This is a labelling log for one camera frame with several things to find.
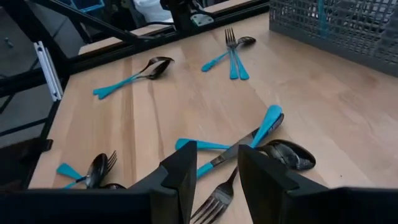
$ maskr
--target white object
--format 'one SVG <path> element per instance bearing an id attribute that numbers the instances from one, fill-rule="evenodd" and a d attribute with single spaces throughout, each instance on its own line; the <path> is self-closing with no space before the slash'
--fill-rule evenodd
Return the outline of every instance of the white object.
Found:
<path id="1" fill-rule="evenodd" d="M 40 65 L 42 67 L 45 80 L 49 86 L 50 94 L 53 101 L 61 100 L 63 90 L 58 79 L 57 71 L 55 70 L 54 64 L 51 59 L 49 50 L 44 47 L 41 41 L 33 43 L 37 57 L 39 58 Z"/>
<path id="2" fill-rule="evenodd" d="M 170 11 L 163 10 L 160 0 L 133 0 L 137 11 L 144 15 L 147 22 L 162 22 L 170 19 Z"/>

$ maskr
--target floor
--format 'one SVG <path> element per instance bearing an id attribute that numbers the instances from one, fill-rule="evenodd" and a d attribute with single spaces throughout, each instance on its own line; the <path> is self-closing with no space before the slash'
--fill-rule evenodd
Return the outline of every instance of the floor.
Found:
<path id="1" fill-rule="evenodd" d="M 29 6 L 51 35 L 58 33 L 55 36 L 55 41 L 65 55 L 67 57 L 76 56 L 84 42 L 69 19 L 32 2 L 29 3 Z M 9 39 L 9 43 L 13 47 L 9 46 L 4 40 L 5 38 Z M 0 74 L 11 76 L 28 71 L 36 58 L 32 42 L 8 14 L 0 9 Z M 6 98 L 0 98 L 0 106 L 5 100 Z M 18 93 L 5 111 L 0 114 L 0 132 L 46 118 L 51 105 L 52 100 L 45 85 Z M 41 129 L 42 125 L 0 137 L 0 147 L 34 138 L 40 134 Z"/>

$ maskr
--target fork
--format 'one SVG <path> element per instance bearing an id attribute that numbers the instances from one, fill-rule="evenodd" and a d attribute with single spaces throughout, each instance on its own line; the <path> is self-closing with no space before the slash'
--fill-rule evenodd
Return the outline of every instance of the fork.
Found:
<path id="1" fill-rule="evenodd" d="M 231 54 L 235 57 L 236 62 L 238 64 L 238 72 L 239 72 L 240 79 L 248 80 L 249 74 L 247 73 L 246 69 L 244 68 L 243 63 L 242 63 L 241 59 L 239 58 L 238 52 L 236 51 L 236 46 L 238 46 L 238 43 L 236 41 L 234 30 L 232 28 L 227 28 L 225 30 L 225 38 L 226 38 L 226 40 L 228 40 L 229 46 L 231 49 Z"/>
<path id="2" fill-rule="evenodd" d="M 111 171 L 111 169 L 115 165 L 117 159 L 118 159 L 118 157 L 116 155 L 116 151 L 113 151 L 113 153 L 111 154 L 111 157 L 109 157 L 109 159 L 108 159 L 105 175 Z M 75 179 L 76 180 L 75 184 L 81 182 L 82 180 L 85 180 L 85 179 L 83 179 L 83 176 L 81 176 L 74 168 L 72 168 L 70 165 L 68 165 L 66 163 L 63 163 L 58 167 L 57 173 Z"/>
<path id="3" fill-rule="evenodd" d="M 108 165 L 106 166 L 106 174 L 108 174 L 116 163 L 118 157 L 116 155 L 116 151 L 113 151 L 111 157 L 108 159 Z"/>
<path id="4" fill-rule="evenodd" d="M 228 205 L 230 205 L 234 197 L 233 183 L 237 173 L 238 167 L 235 167 L 228 180 L 216 187 L 216 189 L 211 193 L 205 203 L 203 203 L 203 205 L 201 205 L 198 210 L 192 215 L 191 220 L 199 213 L 201 213 L 194 223 L 198 222 L 202 217 L 206 216 L 201 220 L 200 224 L 203 224 L 210 217 L 212 218 L 209 222 L 207 222 L 207 224 L 212 224 L 222 214 L 224 214 L 225 210 L 228 208 Z"/>
<path id="5" fill-rule="evenodd" d="M 236 44 L 233 41 L 233 39 L 231 38 L 231 36 L 229 35 L 228 29 L 225 29 L 225 43 L 226 43 L 228 55 L 229 55 L 229 64 L 230 64 L 229 78 L 234 80 L 234 79 L 239 78 L 238 71 L 236 70 L 236 67 L 235 67 L 235 59 L 234 59 L 234 48 L 236 47 Z"/>

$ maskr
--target wooden tabletop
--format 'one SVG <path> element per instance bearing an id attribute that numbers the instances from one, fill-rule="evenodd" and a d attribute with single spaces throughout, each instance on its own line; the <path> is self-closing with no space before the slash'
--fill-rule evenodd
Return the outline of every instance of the wooden tabletop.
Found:
<path id="1" fill-rule="evenodd" d="M 67 162 L 84 174 L 95 155 L 117 151 L 108 182 L 130 186 L 174 152 L 178 138 L 232 144 L 259 126 L 268 106 L 285 120 L 269 138 L 294 141 L 317 159 L 303 175 L 328 187 L 398 185 L 398 79 L 268 30 L 268 14 L 230 24 L 255 46 L 239 50 L 250 79 L 230 80 L 229 62 L 208 73 L 201 66 L 225 50 L 224 27 L 70 78 L 30 188 L 63 187 L 55 169 Z M 109 95 L 93 89 L 115 84 L 156 56 L 175 59 L 161 80 L 142 80 Z M 199 152 L 198 166 L 219 151 Z M 235 163 L 197 183 L 193 208 L 225 181 Z M 220 223 L 250 223 L 239 178 Z"/>

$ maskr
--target teal handle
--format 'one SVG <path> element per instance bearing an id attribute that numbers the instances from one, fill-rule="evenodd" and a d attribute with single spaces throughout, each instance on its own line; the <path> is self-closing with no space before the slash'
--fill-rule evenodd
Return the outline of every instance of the teal handle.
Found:
<path id="1" fill-rule="evenodd" d="M 73 186 L 76 185 L 76 184 L 77 184 L 76 182 L 72 182 L 72 183 L 70 183 L 70 184 L 64 186 L 63 188 L 64 188 L 64 189 L 70 189 L 71 187 L 73 187 Z"/>
<path id="2" fill-rule="evenodd" d="M 139 74 L 140 73 L 132 75 L 131 77 L 129 77 L 115 85 L 111 85 L 111 86 L 107 86 L 107 87 L 103 87 L 103 88 L 97 88 L 97 89 L 93 90 L 93 95 L 98 95 L 98 99 L 102 100 L 105 97 L 107 97 L 108 95 L 110 95 L 111 93 L 113 93 L 115 90 L 117 90 L 117 89 L 121 88 L 122 86 L 124 86 L 125 84 L 131 83 L 132 81 L 137 79 L 137 76 Z"/>
<path id="3" fill-rule="evenodd" d="M 250 144 L 250 147 L 255 148 L 264 138 L 266 132 L 272 127 L 276 120 L 278 120 L 279 116 L 282 114 L 282 108 L 278 105 L 271 105 L 267 114 L 264 117 L 264 120 L 261 123 L 261 126 L 253 139 L 253 142 Z"/>
<path id="4" fill-rule="evenodd" d="M 246 71 L 246 69 L 244 68 L 243 63 L 242 63 L 241 59 L 239 58 L 237 51 L 234 50 L 233 52 L 236 57 L 236 62 L 238 63 L 239 77 L 241 78 L 241 80 L 248 80 L 250 78 L 249 74 Z"/>
<path id="5" fill-rule="evenodd" d="M 232 50 L 228 49 L 228 53 L 229 53 L 229 63 L 230 63 L 230 68 L 229 68 L 229 78 L 234 80 L 234 79 L 238 79 L 238 71 L 236 70 L 235 67 L 235 61 L 234 61 L 234 55 Z"/>
<path id="6" fill-rule="evenodd" d="M 76 172 L 70 165 L 66 163 L 63 163 L 58 167 L 57 173 L 71 177 L 76 180 L 82 178 L 82 176 L 78 172 Z"/>
<path id="7" fill-rule="evenodd" d="M 208 72 L 211 68 L 213 68 L 227 54 L 228 54 L 228 51 L 223 53 L 222 55 L 218 56 L 217 58 L 214 58 L 213 60 L 207 62 L 204 66 L 202 66 L 201 70 L 203 72 Z"/>
<path id="8" fill-rule="evenodd" d="M 205 165 L 201 166 L 198 170 L 197 170 L 197 179 L 199 179 L 200 177 L 202 177 L 203 175 L 207 174 L 207 172 L 209 172 L 210 170 L 212 170 L 213 165 L 208 162 Z"/>
<path id="9" fill-rule="evenodd" d="M 199 141 L 199 140 L 196 140 L 196 139 L 180 138 L 175 143 L 175 150 L 181 149 L 189 141 L 196 141 L 198 149 L 229 149 L 230 148 L 230 146 L 226 146 L 226 145 L 223 145 L 223 144 Z"/>

